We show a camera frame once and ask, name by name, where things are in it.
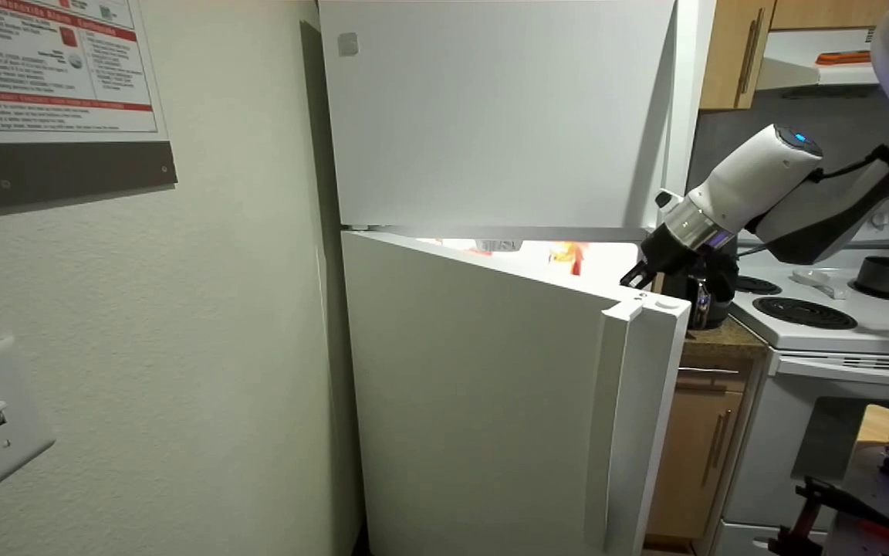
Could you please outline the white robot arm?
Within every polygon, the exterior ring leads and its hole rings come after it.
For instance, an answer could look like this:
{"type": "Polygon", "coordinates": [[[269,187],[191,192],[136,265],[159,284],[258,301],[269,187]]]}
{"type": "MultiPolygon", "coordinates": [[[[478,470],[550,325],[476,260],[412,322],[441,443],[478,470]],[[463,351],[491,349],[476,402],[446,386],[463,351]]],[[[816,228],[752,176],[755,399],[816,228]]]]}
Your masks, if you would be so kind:
{"type": "MultiPolygon", "coordinates": [[[[869,64],[889,101],[889,9],[873,30],[869,64]]],[[[662,273],[686,273],[740,233],[759,239],[779,263],[812,265],[844,245],[885,199],[889,138],[844,168],[825,169],[825,151],[807,132],[765,124],[700,187],[662,205],[622,284],[645,286],[662,273]]]]}

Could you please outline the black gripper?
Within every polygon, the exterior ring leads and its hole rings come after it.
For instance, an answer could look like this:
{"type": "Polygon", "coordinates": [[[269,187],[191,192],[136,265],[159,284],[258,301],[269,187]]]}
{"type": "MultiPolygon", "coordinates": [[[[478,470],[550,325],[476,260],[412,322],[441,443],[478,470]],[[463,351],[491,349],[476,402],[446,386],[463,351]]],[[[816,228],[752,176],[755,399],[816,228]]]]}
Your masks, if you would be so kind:
{"type": "Polygon", "coordinates": [[[678,280],[678,296],[687,293],[692,277],[708,280],[708,293],[713,293],[719,304],[727,304],[733,296],[733,246],[721,245],[705,245],[687,251],[678,245],[667,228],[651,233],[640,245],[640,260],[622,273],[622,286],[649,286],[656,274],[678,280]]]}

